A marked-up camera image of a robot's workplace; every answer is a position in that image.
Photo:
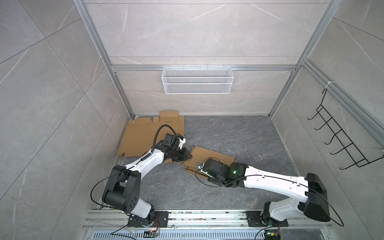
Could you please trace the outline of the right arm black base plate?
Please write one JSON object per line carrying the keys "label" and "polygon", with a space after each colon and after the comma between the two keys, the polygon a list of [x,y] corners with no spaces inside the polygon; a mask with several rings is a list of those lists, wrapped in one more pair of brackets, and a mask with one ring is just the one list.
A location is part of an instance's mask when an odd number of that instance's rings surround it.
{"label": "right arm black base plate", "polygon": [[264,216],[262,211],[246,211],[249,227],[288,227],[288,221],[278,221],[270,217]]}

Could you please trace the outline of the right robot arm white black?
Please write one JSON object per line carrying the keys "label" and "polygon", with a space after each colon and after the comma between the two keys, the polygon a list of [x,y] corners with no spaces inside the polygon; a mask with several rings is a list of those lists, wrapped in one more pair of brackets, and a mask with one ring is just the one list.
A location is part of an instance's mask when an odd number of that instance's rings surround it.
{"label": "right robot arm white black", "polygon": [[265,203],[260,216],[265,225],[300,217],[331,221],[327,190],[316,174],[285,176],[241,163],[226,165],[213,158],[197,163],[197,169],[208,176],[212,187],[262,189],[286,196],[284,200]]}

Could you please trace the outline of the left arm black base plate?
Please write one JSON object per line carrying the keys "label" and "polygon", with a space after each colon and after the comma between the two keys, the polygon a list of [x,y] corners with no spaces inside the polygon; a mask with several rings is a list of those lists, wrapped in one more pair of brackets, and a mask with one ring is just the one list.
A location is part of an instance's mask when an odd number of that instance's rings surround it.
{"label": "left arm black base plate", "polygon": [[168,226],[169,212],[167,211],[155,211],[151,213],[146,219],[132,216],[129,219],[128,227],[136,228],[165,228]]}

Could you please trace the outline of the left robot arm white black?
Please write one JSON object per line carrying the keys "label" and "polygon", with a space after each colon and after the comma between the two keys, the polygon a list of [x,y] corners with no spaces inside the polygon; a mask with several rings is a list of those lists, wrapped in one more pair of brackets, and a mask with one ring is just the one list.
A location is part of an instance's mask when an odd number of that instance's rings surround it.
{"label": "left robot arm white black", "polygon": [[141,180],[166,160],[189,160],[192,155],[184,147],[185,143],[182,135],[166,134],[162,141],[136,161],[113,167],[102,195],[103,203],[143,220],[153,221],[154,207],[140,198]]}

